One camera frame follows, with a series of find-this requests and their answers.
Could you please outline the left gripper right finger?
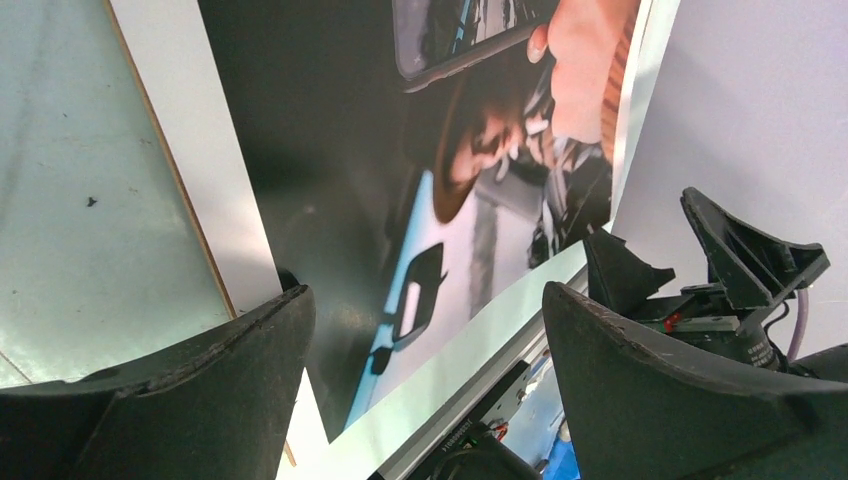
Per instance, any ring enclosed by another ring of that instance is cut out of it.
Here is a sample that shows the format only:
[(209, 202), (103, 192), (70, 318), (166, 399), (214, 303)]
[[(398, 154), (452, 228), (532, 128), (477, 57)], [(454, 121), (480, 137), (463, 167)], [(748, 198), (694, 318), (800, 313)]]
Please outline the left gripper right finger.
[(847, 387), (739, 363), (550, 282), (542, 313), (585, 479), (843, 479)]

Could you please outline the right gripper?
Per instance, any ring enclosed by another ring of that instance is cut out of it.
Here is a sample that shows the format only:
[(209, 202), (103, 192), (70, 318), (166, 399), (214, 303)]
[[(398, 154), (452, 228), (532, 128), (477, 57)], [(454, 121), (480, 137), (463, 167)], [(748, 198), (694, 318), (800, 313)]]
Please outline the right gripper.
[(786, 371), (787, 359), (763, 322), (778, 303), (809, 287), (830, 267), (824, 248), (767, 234), (694, 187), (683, 190), (680, 202), (712, 283), (649, 298), (676, 277), (674, 270), (653, 267), (623, 239), (601, 229), (583, 241), (589, 298), (620, 315), (635, 312), (636, 322), (701, 350)]

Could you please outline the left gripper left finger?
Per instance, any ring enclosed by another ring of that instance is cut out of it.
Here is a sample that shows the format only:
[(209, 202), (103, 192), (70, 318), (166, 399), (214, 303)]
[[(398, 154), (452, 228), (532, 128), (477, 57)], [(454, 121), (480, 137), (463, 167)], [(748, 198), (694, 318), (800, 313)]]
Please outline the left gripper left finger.
[(170, 347), (1, 392), (5, 479), (272, 479), (315, 328), (299, 285)]

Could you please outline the printed photo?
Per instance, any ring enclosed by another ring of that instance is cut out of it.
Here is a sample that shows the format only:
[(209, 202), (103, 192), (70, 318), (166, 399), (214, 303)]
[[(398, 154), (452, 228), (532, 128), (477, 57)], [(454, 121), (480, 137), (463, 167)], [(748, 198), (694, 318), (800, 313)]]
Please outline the printed photo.
[(380, 403), (610, 228), (675, 1), (196, 1), (282, 291), (315, 328), (277, 475), (365, 479)]

